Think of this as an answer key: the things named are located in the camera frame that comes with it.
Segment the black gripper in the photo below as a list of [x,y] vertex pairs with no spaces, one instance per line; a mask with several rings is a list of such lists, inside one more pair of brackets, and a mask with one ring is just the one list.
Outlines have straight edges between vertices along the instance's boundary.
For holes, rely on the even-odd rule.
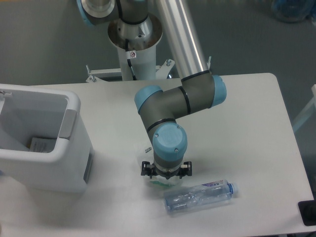
[[179,178],[192,176],[192,162],[186,161],[177,167],[163,169],[159,165],[152,164],[148,161],[142,161],[141,176],[148,176],[149,178],[152,178],[153,175],[161,176],[166,180],[174,176],[179,176]]

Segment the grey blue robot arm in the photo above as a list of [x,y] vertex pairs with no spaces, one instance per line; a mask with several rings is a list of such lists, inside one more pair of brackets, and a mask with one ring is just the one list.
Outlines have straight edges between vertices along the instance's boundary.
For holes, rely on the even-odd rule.
[[181,85],[167,91],[157,85],[146,86],[134,97],[154,151],[153,162],[142,162],[141,175],[166,179],[191,176],[191,162],[183,161],[187,135],[176,120],[223,103],[226,86],[203,60],[187,3],[158,0],[156,5],[159,17],[149,12],[146,0],[77,1],[85,23],[109,23],[108,36],[118,50],[124,80],[154,79],[156,58],[150,51],[162,35],[167,36]]

